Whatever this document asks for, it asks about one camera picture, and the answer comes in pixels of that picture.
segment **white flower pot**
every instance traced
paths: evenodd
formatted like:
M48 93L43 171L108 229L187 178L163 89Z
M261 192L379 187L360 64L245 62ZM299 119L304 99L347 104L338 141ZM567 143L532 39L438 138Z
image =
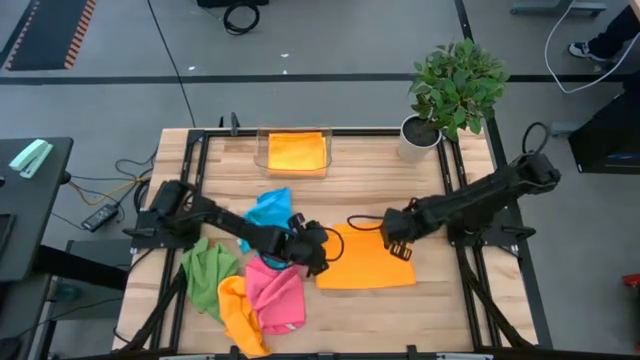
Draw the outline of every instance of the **white flower pot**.
M413 144L411 141L407 139L404 133L405 124L407 121L417 117L418 115L411 115L404 119L402 125L400 126L400 144L398 144L398 155L400 159L409 163L416 163L424 159L424 156L434 147L438 145L440 141L442 141L442 132L436 130L438 132L437 140L428 146L419 146Z

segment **white cable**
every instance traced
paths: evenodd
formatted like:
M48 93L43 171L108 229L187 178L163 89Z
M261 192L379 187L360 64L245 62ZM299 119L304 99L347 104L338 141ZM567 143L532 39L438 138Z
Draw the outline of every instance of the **white cable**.
M547 70L549 70L549 72L551 73L551 76L553 76L553 78L556 80L556 83L558 83L558 86L560 87L560 90L562 90L562 92L565 93L565 94L572 94L574 92L577 92L577 91L580 91L580 90L584 90L584 89L586 89L588 87L591 87L591 86L599 83L600 81L604 80L607 76L611 75L611 73L616 71L616 69L618 69L618 66L620 66L620 64L622 64L622 61L624 61L624 59L627 57L627 54L629 54L629 51L631 51L631 48L633 48L633 45L636 43L636 40L638 40L638 36L640 36L640 33L638 33L636 35L636 37L633 38L633 40L631 41L631 44L629 44L629 47L627 48L627 51L624 52L624 54L622 55L620 60L618 60L618 63L608 73L602 75L601 78L599 78L598 80L596 80L596 81L594 81L594 82L592 82L590 84L581 86L581 87L579 87L577 89L573 89L573 90L565 89L564 86L562 86L562 83L560 82L560 80L558 80L558 77L556 76L556 74L553 72L553 70L551 70L551 66L549 65L549 42L551 42L551 37L553 37L553 34L556 32L556 29L558 28L560 23L562 23L564 18L567 17L567 15L569 14L569 11L571 11L571 8L573 7L573 4L575 4L575 2L576 2L576 0L573 0L571 2L571 5L569 5L569 8L567 9L567 11L564 13L564 15L562 15L562 17L560 18L560 20L558 21L556 26L554 26L553 30L551 30L551 32L549 33L549 37L547 38L547 43L544 45L544 62L547 65Z

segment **pink cloth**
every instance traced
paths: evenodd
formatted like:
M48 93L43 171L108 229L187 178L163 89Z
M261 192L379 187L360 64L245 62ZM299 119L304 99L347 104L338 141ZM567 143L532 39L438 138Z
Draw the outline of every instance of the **pink cloth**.
M247 265L245 278L262 332L287 334L304 325L304 290L297 266L277 271L256 256Z

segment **green cloth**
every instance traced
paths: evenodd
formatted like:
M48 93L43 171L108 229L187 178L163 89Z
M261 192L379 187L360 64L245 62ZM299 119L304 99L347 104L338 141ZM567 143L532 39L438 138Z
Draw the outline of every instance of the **green cloth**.
M193 307L222 322L218 284L238 272L238 259L220 243L209 248L209 239L202 237L193 249L182 255L182 267L187 274L187 296Z

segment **black box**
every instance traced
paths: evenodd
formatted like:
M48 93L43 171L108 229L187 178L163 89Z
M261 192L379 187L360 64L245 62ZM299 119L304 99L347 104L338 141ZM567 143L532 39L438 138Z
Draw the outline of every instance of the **black box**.
M625 92L598 111L569 144L582 173L640 174L640 96Z
M237 2L253 3L255 5L267 5L269 0L197 0L198 6L204 8L231 6Z

